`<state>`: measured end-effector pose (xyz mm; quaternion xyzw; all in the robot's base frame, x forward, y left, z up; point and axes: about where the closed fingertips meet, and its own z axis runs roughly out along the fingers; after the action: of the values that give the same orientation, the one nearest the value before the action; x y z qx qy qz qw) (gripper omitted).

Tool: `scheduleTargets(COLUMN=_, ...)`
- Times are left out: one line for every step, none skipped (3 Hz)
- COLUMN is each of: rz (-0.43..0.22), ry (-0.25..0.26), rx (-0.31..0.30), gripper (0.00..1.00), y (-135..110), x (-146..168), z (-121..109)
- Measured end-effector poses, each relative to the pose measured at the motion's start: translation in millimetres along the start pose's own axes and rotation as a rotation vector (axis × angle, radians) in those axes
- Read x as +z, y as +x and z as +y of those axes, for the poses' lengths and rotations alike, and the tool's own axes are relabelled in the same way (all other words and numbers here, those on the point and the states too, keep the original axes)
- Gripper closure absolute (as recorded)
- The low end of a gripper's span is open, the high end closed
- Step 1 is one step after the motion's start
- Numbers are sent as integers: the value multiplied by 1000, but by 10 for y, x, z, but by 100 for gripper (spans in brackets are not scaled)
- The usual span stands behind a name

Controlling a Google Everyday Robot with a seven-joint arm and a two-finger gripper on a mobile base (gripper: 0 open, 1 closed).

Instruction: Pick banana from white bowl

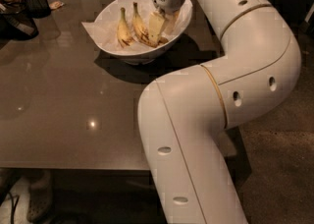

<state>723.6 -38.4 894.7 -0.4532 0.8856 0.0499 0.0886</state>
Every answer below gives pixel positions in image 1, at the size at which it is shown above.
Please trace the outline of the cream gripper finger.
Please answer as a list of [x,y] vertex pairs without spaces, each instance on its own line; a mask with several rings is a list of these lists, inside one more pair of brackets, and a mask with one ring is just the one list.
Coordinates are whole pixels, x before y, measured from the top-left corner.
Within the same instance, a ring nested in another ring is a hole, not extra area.
[[148,23],[148,33],[149,40],[154,45],[158,44],[161,34],[165,29],[166,22],[167,22],[166,17],[160,14],[159,12],[155,11],[150,14]]
[[175,28],[177,19],[179,17],[180,11],[177,10],[172,14],[167,14],[166,18],[167,18],[167,25],[166,28],[164,30],[165,34],[171,34]]

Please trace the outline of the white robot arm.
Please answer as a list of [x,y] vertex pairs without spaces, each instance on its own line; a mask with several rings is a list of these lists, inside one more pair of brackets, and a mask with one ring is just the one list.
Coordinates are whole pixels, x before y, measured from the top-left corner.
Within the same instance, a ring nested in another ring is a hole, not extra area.
[[[224,54],[149,84],[138,102],[140,136],[169,223],[247,224],[217,137],[289,96],[300,50],[268,0],[197,1]],[[179,0],[156,4],[172,11]]]

